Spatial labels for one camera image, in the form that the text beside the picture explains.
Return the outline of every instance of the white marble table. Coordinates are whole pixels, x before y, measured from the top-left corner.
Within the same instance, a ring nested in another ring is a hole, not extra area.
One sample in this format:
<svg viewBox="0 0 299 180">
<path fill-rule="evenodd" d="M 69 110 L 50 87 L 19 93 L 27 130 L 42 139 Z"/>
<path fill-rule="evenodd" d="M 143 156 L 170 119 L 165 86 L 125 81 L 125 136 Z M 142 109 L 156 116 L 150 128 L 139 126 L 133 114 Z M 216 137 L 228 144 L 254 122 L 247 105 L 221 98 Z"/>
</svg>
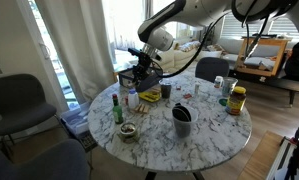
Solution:
<svg viewBox="0 0 299 180">
<path fill-rule="evenodd" d="M 150 103 L 149 114 L 131 112 L 124 103 L 128 89 L 119 83 L 101 92 L 93 101 L 88 116 L 89 128 L 98 145 L 118 159 L 153 172 L 196 172 L 221 164 L 244 148 L 251 135 L 251 119 L 246 108 L 240 116 L 225 112 L 218 103 L 221 90 L 213 84 L 197 79 L 192 73 L 183 73 L 171 78 L 174 82 L 170 99 Z M 194 84 L 199 83 L 197 96 Z M 118 137 L 120 125 L 112 115 L 112 94 L 116 93 L 123 108 L 126 122 L 136 124 L 140 133 L 138 142 L 123 143 Z M 179 139 L 175 134 L 172 107 L 180 102 L 199 111 L 193 135 Z"/>
</svg>

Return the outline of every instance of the yellow lid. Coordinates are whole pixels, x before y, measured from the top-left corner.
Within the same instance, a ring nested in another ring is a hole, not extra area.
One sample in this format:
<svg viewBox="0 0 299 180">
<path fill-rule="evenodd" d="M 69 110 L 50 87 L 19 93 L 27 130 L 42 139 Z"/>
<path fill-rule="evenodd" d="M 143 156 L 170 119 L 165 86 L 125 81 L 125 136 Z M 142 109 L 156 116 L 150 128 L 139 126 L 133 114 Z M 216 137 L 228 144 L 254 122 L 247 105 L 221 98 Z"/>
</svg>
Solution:
<svg viewBox="0 0 299 180">
<path fill-rule="evenodd" d="M 244 87 L 241 87 L 241 86 L 236 86 L 234 89 L 233 89 L 234 92 L 236 93 L 239 93 L 239 94 L 244 94 L 246 93 L 246 89 Z"/>
</svg>

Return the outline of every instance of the window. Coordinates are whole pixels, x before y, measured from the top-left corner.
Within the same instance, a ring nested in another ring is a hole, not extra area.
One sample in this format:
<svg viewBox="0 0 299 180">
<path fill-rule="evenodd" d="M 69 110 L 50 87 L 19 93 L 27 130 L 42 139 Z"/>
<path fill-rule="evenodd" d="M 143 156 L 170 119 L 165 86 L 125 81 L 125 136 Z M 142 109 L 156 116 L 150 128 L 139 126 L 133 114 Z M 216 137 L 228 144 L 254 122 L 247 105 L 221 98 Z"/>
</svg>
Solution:
<svg viewBox="0 0 299 180">
<path fill-rule="evenodd" d="M 249 24 L 249 34 L 258 33 L 260 31 L 262 23 Z M 247 36 L 247 28 L 241 27 L 241 22 L 238 21 L 232 13 L 227 14 L 224 17 L 222 31 L 220 37 L 225 38 L 241 38 L 241 36 Z"/>
<path fill-rule="evenodd" d="M 296 26 L 287 17 L 280 17 L 271 23 L 269 34 L 286 34 L 292 41 L 299 41 L 299 32 Z"/>
<path fill-rule="evenodd" d="M 153 14 L 158 13 L 161 9 L 174 2 L 174 0 L 152 0 Z M 169 22 L 164 25 L 166 31 L 168 31 L 174 38 L 181 38 L 191 36 L 192 32 L 188 25 L 177 22 Z"/>
<path fill-rule="evenodd" d="M 138 28 L 148 17 L 153 16 L 174 0 L 106 0 L 104 4 L 107 33 L 114 49 L 113 65 L 116 71 L 130 66 L 138 58 L 127 52 L 128 48 L 143 48 L 138 37 Z M 174 38 L 191 36 L 189 26 L 177 22 L 164 25 Z"/>
<path fill-rule="evenodd" d="M 249 24 L 250 35 L 258 33 L 262 23 Z M 268 22 L 263 34 L 286 34 L 292 37 L 292 41 L 299 41 L 299 33 L 295 25 L 287 17 L 279 17 L 275 21 Z M 235 19 L 232 13 L 225 16 L 220 37 L 241 38 L 247 35 L 247 29 L 241 28 L 241 22 Z"/>
</svg>

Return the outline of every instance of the dark chair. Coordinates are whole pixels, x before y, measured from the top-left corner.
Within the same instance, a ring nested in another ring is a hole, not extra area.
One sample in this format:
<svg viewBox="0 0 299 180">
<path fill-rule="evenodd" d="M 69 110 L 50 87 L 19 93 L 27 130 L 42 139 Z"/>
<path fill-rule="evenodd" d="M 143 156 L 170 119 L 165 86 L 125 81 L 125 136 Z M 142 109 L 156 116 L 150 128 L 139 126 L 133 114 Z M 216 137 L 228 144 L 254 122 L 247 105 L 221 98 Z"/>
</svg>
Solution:
<svg viewBox="0 0 299 180">
<path fill-rule="evenodd" d="M 30 74 L 0 78 L 0 136 L 31 128 L 56 116 L 57 109 L 48 104 L 39 80 Z"/>
<path fill-rule="evenodd" d="M 220 58 L 205 57 L 200 59 L 196 66 L 197 78 L 214 82 L 216 76 L 226 77 L 229 74 L 229 63 Z"/>
<path fill-rule="evenodd" d="M 23 164 L 12 164 L 0 151 L 0 179 L 87 180 L 88 169 L 84 149 L 72 139 Z"/>
</svg>

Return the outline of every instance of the bag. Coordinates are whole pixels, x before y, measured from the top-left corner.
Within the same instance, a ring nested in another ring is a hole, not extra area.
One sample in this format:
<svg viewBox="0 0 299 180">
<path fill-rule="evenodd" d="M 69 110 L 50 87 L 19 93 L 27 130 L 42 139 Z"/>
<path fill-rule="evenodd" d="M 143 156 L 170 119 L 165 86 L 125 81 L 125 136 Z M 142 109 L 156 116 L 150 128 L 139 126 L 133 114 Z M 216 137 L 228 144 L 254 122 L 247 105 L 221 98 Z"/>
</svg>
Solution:
<svg viewBox="0 0 299 180">
<path fill-rule="evenodd" d="M 285 73 L 289 78 L 299 81 L 299 42 L 292 48 L 292 55 L 285 65 Z"/>
</svg>

